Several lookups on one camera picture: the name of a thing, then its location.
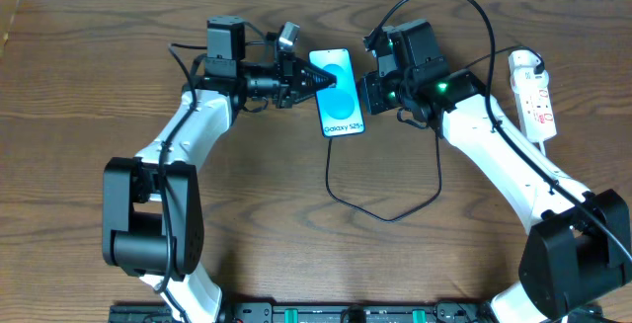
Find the white power strip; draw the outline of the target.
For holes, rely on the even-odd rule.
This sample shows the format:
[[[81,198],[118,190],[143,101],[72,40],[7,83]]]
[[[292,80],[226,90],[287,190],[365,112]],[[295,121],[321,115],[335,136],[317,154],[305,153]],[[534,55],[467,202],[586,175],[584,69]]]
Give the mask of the white power strip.
[[[524,48],[514,50],[508,58],[520,130],[531,143],[541,144],[554,137],[557,128],[548,88],[550,77],[546,69],[534,74],[537,60],[541,60],[537,53]]]

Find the black charger plug adapter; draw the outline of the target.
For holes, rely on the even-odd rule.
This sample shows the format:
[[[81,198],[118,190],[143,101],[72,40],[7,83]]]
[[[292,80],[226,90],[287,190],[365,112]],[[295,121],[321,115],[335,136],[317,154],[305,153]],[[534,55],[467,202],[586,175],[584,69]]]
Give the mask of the black charger plug adapter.
[[[545,65],[542,60],[537,60],[536,65],[533,68],[533,72],[535,75],[540,75],[545,71]]]

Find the blue Galaxy smartphone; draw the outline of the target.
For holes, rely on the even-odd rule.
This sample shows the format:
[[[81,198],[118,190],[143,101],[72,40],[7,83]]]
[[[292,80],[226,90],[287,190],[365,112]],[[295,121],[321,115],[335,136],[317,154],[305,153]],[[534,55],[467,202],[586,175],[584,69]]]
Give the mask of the blue Galaxy smartphone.
[[[364,120],[349,51],[313,50],[309,52],[309,61],[337,79],[332,87],[316,93],[323,135],[331,138],[363,133]]]

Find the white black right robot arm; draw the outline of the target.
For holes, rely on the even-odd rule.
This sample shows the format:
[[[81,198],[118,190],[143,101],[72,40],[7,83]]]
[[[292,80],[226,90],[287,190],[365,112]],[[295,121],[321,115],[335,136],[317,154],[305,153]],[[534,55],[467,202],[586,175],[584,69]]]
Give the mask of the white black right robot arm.
[[[548,160],[506,118],[470,70],[450,72],[431,25],[385,26],[365,39],[376,70],[360,83],[366,108],[395,108],[463,152],[512,206],[527,234],[519,280],[488,305],[493,322],[557,321],[631,282],[629,209]]]

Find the black mounting rail base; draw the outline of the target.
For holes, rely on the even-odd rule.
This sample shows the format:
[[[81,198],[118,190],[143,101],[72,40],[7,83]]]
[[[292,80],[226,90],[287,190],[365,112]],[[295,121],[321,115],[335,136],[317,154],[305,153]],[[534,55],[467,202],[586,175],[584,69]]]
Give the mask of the black mounting rail base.
[[[422,305],[275,304],[224,302],[208,308],[172,304],[122,303],[110,307],[108,323],[493,323],[491,309],[479,304],[443,301]]]

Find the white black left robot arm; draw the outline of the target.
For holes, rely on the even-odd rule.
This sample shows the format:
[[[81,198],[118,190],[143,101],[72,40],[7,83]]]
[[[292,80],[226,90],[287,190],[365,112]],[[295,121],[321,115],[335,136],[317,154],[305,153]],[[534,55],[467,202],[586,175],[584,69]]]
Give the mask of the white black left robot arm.
[[[229,322],[221,288],[200,258],[204,227],[198,171],[248,100],[289,109],[336,84],[335,75],[297,57],[299,28],[287,22],[258,42],[272,61],[246,59],[251,23],[237,16],[206,22],[206,44],[184,70],[181,104],[159,135],[103,174],[105,262],[151,286],[160,306],[114,305],[113,322]]]

